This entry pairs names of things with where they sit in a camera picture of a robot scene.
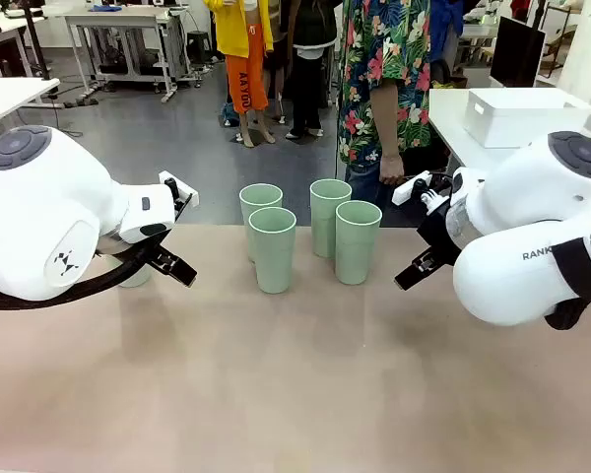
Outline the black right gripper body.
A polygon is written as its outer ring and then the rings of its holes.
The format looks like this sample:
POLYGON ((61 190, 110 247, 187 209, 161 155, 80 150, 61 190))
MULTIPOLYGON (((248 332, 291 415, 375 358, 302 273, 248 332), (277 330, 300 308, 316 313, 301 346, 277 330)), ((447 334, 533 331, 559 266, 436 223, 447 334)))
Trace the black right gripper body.
POLYGON ((453 177, 441 172, 428 171, 416 182, 416 196, 427 211, 418 232, 438 257, 458 257, 461 252, 446 227, 452 191, 453 177))

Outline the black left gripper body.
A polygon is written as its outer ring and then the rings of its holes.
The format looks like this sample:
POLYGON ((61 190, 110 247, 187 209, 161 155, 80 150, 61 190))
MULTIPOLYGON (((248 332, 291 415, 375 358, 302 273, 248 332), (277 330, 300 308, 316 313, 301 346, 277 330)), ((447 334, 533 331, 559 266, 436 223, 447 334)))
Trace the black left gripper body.
POLYGON ((176 262, 178 257, 164 246, 170 230, 147 236, 136 243, 122 240, 118 233, 99 239, 99 255, 112 256, 121 262, 176 262))

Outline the person's right hand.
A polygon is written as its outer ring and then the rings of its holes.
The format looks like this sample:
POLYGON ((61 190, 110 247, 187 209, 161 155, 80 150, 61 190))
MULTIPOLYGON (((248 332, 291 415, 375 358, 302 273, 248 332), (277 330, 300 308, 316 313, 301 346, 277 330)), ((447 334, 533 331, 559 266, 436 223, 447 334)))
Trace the person's right hand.
POLYGON ((400 154, 384 154, 379 165, 379 181, 385 185, 397 186, 404 178, 404 164, 400 154))

